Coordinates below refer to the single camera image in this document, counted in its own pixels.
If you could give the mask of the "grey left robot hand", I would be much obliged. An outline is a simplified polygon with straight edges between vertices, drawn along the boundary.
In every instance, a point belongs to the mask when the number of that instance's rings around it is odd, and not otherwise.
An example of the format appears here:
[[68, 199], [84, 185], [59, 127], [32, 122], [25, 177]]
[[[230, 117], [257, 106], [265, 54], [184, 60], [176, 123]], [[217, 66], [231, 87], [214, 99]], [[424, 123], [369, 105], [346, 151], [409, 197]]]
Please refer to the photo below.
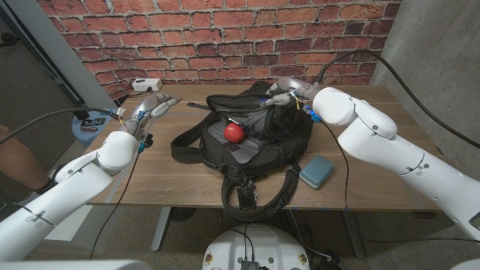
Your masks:
[[151, 118], [160, 118], [181, 100], [182, 97], [172, 94], [148, 95], [134, 108], [120, 131], [125, 131], [139, 140], [144, 134], [143, 128]]

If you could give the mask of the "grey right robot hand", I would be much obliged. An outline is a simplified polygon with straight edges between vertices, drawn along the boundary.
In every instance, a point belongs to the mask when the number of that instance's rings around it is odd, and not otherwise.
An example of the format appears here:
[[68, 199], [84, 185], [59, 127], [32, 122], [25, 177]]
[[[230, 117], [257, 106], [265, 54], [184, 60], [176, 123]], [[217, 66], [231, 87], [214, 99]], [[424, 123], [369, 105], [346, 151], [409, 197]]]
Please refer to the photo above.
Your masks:
[[300, 79], [288, 76], [280, 77], [266, 91], [268, 98], [260, 102], [261, 107], [285, 106], [290, 101], [306, 101], [313, 110], [318, 110], [320, 105], [317, 95], [322, 90], [322, 86], [315, 82], [310, 84]]

